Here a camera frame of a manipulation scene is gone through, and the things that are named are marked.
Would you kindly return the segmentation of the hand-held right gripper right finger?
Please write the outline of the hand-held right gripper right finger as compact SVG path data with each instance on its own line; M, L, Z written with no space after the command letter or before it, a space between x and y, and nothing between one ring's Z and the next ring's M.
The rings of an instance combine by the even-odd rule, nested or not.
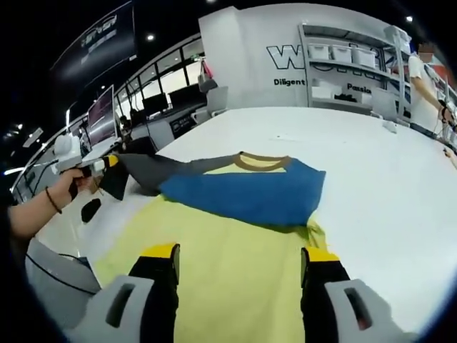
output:
M301 249L301 312L306 342L414 342L391 307L360 279L351 279L340 259L315 247Z

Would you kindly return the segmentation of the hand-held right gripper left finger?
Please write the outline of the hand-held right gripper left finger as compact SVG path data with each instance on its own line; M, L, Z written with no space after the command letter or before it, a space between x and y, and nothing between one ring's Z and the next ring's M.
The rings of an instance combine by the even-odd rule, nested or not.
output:
M173 342L179 306L178 243L144 250L127 275L115 278L86 305L70 342Z

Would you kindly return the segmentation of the person's left hand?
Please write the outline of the person's left hand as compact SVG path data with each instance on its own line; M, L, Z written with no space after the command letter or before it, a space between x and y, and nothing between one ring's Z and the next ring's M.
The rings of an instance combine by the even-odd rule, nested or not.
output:
M90 188L93 177L85 177L80 169L69 169L61 174L55 185L49 188L48 193L56 208L61 211L70 204L76 196Z

